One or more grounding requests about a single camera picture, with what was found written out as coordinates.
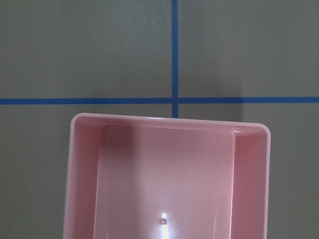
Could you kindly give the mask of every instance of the vertical blue line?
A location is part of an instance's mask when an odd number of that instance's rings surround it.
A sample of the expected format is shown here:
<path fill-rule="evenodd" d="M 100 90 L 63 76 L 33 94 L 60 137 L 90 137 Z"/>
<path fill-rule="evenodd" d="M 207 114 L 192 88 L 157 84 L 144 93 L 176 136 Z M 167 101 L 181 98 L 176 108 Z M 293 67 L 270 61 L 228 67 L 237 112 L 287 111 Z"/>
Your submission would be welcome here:
<path fill-rule="evenodd" d="M 172 117 L 178 118 L 178 2 L 171 0 Z"/>

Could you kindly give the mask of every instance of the blue line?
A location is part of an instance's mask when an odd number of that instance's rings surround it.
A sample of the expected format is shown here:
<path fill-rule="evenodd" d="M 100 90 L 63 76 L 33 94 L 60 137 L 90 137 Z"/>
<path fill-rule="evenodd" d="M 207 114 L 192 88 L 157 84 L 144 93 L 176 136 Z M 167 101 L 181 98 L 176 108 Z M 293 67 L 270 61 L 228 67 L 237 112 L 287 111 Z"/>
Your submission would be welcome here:
<path fill-rule="evenodd" d="M 178 98 L 179 104 L 319 103 L 319 97 L 207 97 Z"/>
<path fill-rule="evenodd" d="M 172 98 L 46 98 L 0 99 L 0 105 L 125 105 L 172 104 Z"/>
<path fill-rule="evenodd" d="M 206 97 L 206 98 L 29 98 L 0 99 L 0 105 L 132 105 L 132 104 L 273 104 L 319 103 L 319 97 Z"/>
<path fill-rule="evenodd" d="M 172 117 L 178 118 L 178 1 L 171 0 Z"/>

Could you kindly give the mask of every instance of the gray surface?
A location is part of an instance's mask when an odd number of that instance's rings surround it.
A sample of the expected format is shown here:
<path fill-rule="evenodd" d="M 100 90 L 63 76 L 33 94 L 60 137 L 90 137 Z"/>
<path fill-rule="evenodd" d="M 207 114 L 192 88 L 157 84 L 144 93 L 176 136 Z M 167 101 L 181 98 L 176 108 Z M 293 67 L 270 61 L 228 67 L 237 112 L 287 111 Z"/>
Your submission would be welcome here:
<path fill-rule="evenodd" d="M 170 97 L 170 13 L 162 0 L 3 0 L 0 98 Z M 317 1 L 180 0 L 180 96 L 319 96 L 318 23 Z M 319 238 L 319 104 L 179 109 L 266 124 L 268 238 Z M 169 117 L 171 106 L 0 106 L 0 238 L 61 238 L 79 112 Z"/>

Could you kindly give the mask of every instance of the pink bin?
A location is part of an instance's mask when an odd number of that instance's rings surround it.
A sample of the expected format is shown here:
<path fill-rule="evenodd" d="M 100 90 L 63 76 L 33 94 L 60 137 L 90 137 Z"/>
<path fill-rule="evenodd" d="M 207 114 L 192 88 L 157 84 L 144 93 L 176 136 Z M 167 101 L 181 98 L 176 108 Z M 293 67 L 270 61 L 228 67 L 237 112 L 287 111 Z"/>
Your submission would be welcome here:
<path fill-rule="evenodd" d="M 64 239 L 266 239 L 262 124 L 78 114 Z"/>

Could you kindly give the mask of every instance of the pink plastic container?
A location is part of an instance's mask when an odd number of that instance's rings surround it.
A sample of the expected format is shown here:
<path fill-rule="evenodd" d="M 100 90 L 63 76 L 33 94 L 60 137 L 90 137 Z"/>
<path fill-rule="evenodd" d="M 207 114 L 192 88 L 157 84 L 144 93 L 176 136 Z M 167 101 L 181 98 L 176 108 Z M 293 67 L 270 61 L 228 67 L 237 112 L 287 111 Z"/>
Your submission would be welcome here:
<path fill-rule="evenodd" d="M 64 239 L 265 239 L 262 124 L 79 114 Z"/>

